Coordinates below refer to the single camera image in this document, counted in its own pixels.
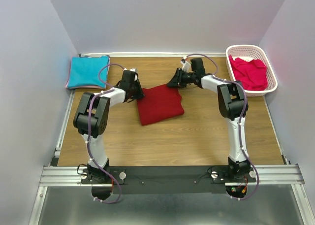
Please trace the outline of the dark red t-shirt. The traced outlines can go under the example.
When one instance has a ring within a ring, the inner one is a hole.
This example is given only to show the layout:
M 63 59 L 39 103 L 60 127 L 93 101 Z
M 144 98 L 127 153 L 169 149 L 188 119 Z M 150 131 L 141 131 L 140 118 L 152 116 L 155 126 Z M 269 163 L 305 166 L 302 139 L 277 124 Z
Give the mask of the dark red t-shirt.
M 166 84 L 143 89 L 144 97 L 137 100 L 141 125 L 146 126 L 184 114 L 182 96 Z

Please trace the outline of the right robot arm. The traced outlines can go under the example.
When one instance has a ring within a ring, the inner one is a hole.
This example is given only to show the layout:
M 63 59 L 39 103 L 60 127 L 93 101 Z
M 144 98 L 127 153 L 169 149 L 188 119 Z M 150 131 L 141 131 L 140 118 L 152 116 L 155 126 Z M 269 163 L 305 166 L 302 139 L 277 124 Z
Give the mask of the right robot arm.
M 233 182 L 239 181 L 251 169 L 245 138 L 245 117 L 248 110 L 245 90 L 240 82 L 206 73 L 201 58 L 188 61 L 185 56 L 181 59 L 181 64 L 182 67 L 176 69 L 167 87 L 179 89 L 194 84 L 217 94 L 220 114 L 227 122 L 230 143 L 226 175 Z

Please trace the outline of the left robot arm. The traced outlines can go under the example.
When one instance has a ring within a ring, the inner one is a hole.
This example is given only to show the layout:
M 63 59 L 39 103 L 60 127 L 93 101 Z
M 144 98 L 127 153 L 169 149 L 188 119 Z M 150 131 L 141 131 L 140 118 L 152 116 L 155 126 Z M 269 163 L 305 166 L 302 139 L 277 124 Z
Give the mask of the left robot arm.
M 107 127 L 109 110 L 116 104 L 144 97 L 136 69 L 123 70 L 117 85 L 99 93 L 85 92 L 80 99 L 73 125 L 84 139 L 89 160 L 82 180 L 98 184 L 113 181 L 109 159 L 104 149 L 103 135 Z

